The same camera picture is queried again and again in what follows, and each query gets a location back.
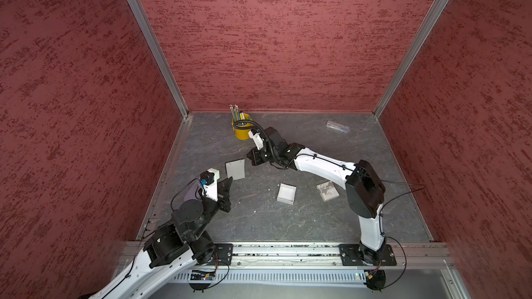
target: black cable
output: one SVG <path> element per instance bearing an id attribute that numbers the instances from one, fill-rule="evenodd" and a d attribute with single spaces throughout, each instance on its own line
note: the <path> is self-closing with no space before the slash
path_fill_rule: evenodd
<path id="1" fill-rule="evenodd" d="M 201 183 L 201 181 L 198 178 L 192 179 L 188 184 L 186 184 L 182 189 L 180 189 L 176 193 L 176 195 L 173 196 L 172 201 L 170 201 L 170 208 L 172 209 L 172 211 L 175 211 L 175 209 L 173 208 L 174 199 L 179 195 L 179 193 L 181 193 L 183 190 L 185 190 L 191 183 L 194 183 L 194 181 L 198 181 L 199 185 L 203 187 L 203 184 Z"/>
<path id="2" fill-rule="evenodd" d="M 392 182 L 390 180 L 380 180 L 384 183 L 390 183 L 390 184 L 400 184 L 400 185 L 418 185 L 418 186 L 424 186 L 424 184 L 413 184 L 413 183 L 401 183 L 401 182 Z"/>
<path id="3" fill-rule="evenodd" d="M 406 193 L 399 194 L 398 196 L 394 197 L 393 199 L 391 199 L 390 201 L 386 202 L 386 203 L 382 206 L 382 208 L 380 209 L 380 214 L 382 214 L 382 210 L 384 210 L 384 208 L 388 205 L 388 203 L 394 201 L 395 199 L 400 198 L 401 196 L 405 196 L 405 195 L 407 195 L 407 194 L 412 194 L 412 193 L 414 193 L 414 192 L 418 192 L 418 191 L 420 191 L 420 190 L 422 190 L 422 189 L 425 189 L 425 187 L 422 187 L 422 188 L 420 188 L 420 189 L 409 190 L 409 191 L 406 192 Z"/>
<path id="4" fill-rule="evenodd" d="M 399 277 L 397 277 L 397 279 L 393 282 L 391 282 L 390 284 L 386 285 L 385 287 L 383 287 L 381 290 L 384 290 L 386 289 L 387 287 L 389 286 L 392 286 L 395 284 L 395 282 L 397 282 L 398 280 L 401 279 L 401 277 L 403 276 L 404 272 L 406 271 L 406 253 L 404 252 L 404 249 L 401 245 L 401 243 L 399 241 L 397 241 L 396 239 L 392 238 L 392 237 L 385 237 L 385 238 L 389 238 L 391 240 L 393 240 L 394 242 L 398 243 L 399 244 L 399 247 L 401 248 L 401 250 L 403 251 L 403 255 L 404 255 L 404 268 L 403 268 L 403 272 L 399 275 Z"/>
<path id="5" fill-rule="evenodd" d="M 344 170 L 354 171 L 354 170 L 351 170 L 351 169 L 347 168 L 345 165 L 340 165 L 340 164 L 335 163 L 335 162 L 333 162 L 333 161 L 330 161 L 330 160 L 328 160 L 328 159 L 326 159 L 326 158 L 319 157 L 318 154 L 314 154 L 314 155 L 310 155 L 310 154 L 297 154 L 296 157 L 294 157 L 294 159 L 296 159 L 298 156 L 310 156 L 310 157 L 318 158 L 318 159 L 321 159 L 321 160 L 327 161 L 327 162 L 329 162 L 329 163 L 331 163 L 331 164 L 334 164 L 334 165 L 336 165 L 336 166 L 339 166 L 339 167 L 341 167 L 341 168 L 344 169 Z M 355 164 L 355 167 L 359 167 L 359 168 L 364 169 L 363 167 L 358 166 L 356 163 L 353 163 L 353 164 Z"/>
<path id="6" fill-rule="evenodd" d="M 270 162 L 270 165 L 273 166 L 274 168 L 278 169 L 278 170 L 288 170 L 289 169 L 288 167 L 286 167 L 286 168 L 277 167 L 277 166 L 273 165 L 273 162 Z"/>
<path id="7" fill-rule="evenodd" d="M 150 233 L 148 233 L 146 236 L 143 236 L 142 239 L 140 239 L 138 245 L 137 245 L 137 248 L 135 250 L 135 255 L 133 256 L 133 262 L 131 263 L 131 268 L 129 269 L 128 273 L 124 276 L 124 278 L 122 278 L 122 280 L 120 282 L 118 282 L 118 284 L 116 284 L 114 286 L 114 288 L 110 289 L 109 292 L 107 292 L 103 297 L 102 299 L 104 299 L 108 294 L 110 294 L 111 292 L 113 292 L 114 289 L 116 289 L 118 287 L 118 285 L 122 284 L 123 281 L 126 280 L 126 278 L 128 278 L 130 275 L 131 275 L 131 272 L 133 270 L 133 266 L 135 265 L 135 259 L 137 257 L 137 252 L 138 252 L 138 249 L 140 247 L 140 244 L 143 242 L 143 240 L 145 238 L 147 238 L 148 236 L 152 235 L 153 233 L 155 232 L 155 230 L 151 231 Z"/>
<path id="8" fill-rule="evenodd" d="M 268 135 L 266 134 L 266 132 L 264 131 L 264 129 L 262 128 L 261 125 L 259 125 L 258 123 L 254 122 L 252 120 L 242 119 L 242 120 L 237 120 L 236 122 L 234 122 L 233 127 L 236 130 L 250 130 L 252 128 L 255 128 L 258 131 L 260 131 L 262 134 L 264 134 L 264 136 L 266 137 L 266 140 L 264 141 L 264 143 L 268 145 L 267 150 L 269 151 L 271 157 L 273 158 L 275 163 L 277 163 L 278 165 L 283 166 L 281 164 L 279 158 L 277 157 L 277 155 L 275 155 L 275 152 L 273 151 L 273 146 L 271 145 L 271 141 L 268 138 Z"/>
<path id="9" fill-rule="evenodd" d="M 227 272 L 226 272 L 225 276 L 223 276 L 223 278 L 220 279 L 220 281 L 217 282 L 216 284 L 211 285 L 211 286 L 206 287 L 205 289 L 203 289 L 203 291 L 204 291 L 204 290 L 207 290 L 207 289 L 209 289 L 209 288 L 213 288 L 213 287 L 215 287 L 216 285 L 218 285 L 219 283 L 221 283 L 221 282 L 227 277 L 227 275 L 229 275 L 229 270 L 230 270 L 229 264 L 227 264 L 227 263 L 225 263 L 225 262 L 223 262 L 223 261 L 219 261 L 219 262 L 221 262 L 221 263 L 223 263 L 223 264 L 225 264 L 225 265 L 227 266 Z"/>
<path id="10" fill-rule="evenodd" d="M 394 198 L 391 199 L 390 201 L 386 202 L 386 203 L 382 206 L 382 208 L 380 209 L 380 211 L 379 211 L 379 216 L 382 218 L 382 210 L 384 210 L 384 207 L 386 207 L 386 205 L 387 205 L 388 203 L 394 201 L 395 199 L 398 199 L 398 198 L 401 197 L 401 196 L 405 196 L 405 195 L 407 195 L 407 194 L 412 194 L 412 193 L 417 192 L 417 191 L 422 190 L 422 189 L 425 189 L 425 187 L 422 187 L 422 188 L 420 188 L 420 189 L 410 190 L 410 191 L 408 191 L 408 192 L 406 192 L 406 193 L 403 193 L 403 194 L 399 194 L 398 196 L 394 197 Z M 382 232 L 382 220 L 379 222 L 379 230 L 380 230 L 380 234 L 381 234 L 382 236 L 384 236 L 384 232 Z"/>

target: table surface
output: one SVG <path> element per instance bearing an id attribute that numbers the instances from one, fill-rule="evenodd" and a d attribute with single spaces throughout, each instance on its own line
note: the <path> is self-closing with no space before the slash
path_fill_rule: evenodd
<path id="1" fill-rule="evenodd" d="M 381 179 L 402 182 L 395 157 L 380 124 L 370 114 L 253 114 L 262 127 L 273 127 L 288 142 L 297 142 L 317 153 L 342 161 L 372 164 Z M 341 133 L 326 127 L 333 120 L 351 128 Z M 236 139 L 230 114 L 194 114 L 186 145 L 175 169 L 169 169 L 168 189 L 161 219 L 170 218 L 170 200 L 191 179 L 209 168 L 226 178 L 225 163 L 245 159 L 244 179 L 232 183 L 230 213 L 218 212 L 207 232 L 215 241 L 332 241 L 358 242 L 358 216 L 349 208 L 345 190 L 323 202 L 316 185 L 327 182 L 314 174 L 278 170 L 268 163 L 252 166 L 246 158 L 254 147 L 251 139 Z M 293 205 L 277 201 L 279 184 L 296 186 Z M 385 200 L 407 192 L 406 185 L 385 183 Z M 177 207 L 182 200 L 174 202 Z M 386 235 L 403 242 L 428 242 L 419 211 L 411 196 L 390 203 L 383 212 Z"/>

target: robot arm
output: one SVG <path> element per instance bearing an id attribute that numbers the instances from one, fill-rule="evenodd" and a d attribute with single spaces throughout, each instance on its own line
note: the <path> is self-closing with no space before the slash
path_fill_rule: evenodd
<path id="1" fill-rule="evenodd" d="M 231 210 L 232 178 L 217 183 L 215 173 L 205 171 L 201 179 L 199 199 L 187 200 L 174 210 L 172 219 L 154 231 L 133 262 L 90 298 L 148 298 L 183 270 L 212 261 L 215 245 L 205 228 L 218 210 Z M 216 201 L 208 196 L 209 187 L 216 187 Z"/>
<path id="2" fill-rule="evenodd" d="M 359 216 L 359 257 L 375 266 L 381 261 L 386 242 L 381 233 L 379 213 L 386 188 L 368 162 L 344 162 L 320 155 L 299 143 L 289 145 L 272 127 L 265 130 L 260 126 L 252 128 L 249 136 L 256 145 L 247 154 L 254 166 L 277 163 L 286 168 L 314 173 L 345 189 L 349 207 Z"/>

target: plastic bottle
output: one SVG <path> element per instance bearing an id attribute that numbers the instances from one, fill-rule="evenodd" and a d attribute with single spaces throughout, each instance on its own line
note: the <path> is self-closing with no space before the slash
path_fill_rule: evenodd
<path id="1" fill-rule="evenodd" d="M 335 123 L 329 120 L 327 122 L 327 127 L 332 128 L 333 130 L 339 130 L 343 133 L 349 133 L 349 126 L 345 126 L 341 123 Z"/>

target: red wall panel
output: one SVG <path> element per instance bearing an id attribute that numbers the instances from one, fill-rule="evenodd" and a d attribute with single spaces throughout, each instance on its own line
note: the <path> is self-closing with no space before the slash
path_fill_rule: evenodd
<path id="1" fill-rule="evenodd" d="M 450 0 L 380 120 L 478 299 L 532 297 L 531 2 Z"/>
<path id="2" fill-rule="evenodd" d="M 126 0 L 0 0 L 0 297 L 103 287 L 180 115 Z"/>
<path id="3" fill-rule="evenodd" d="M 191 110 L 371 112 L 433 0 L 141 0 Z"/>

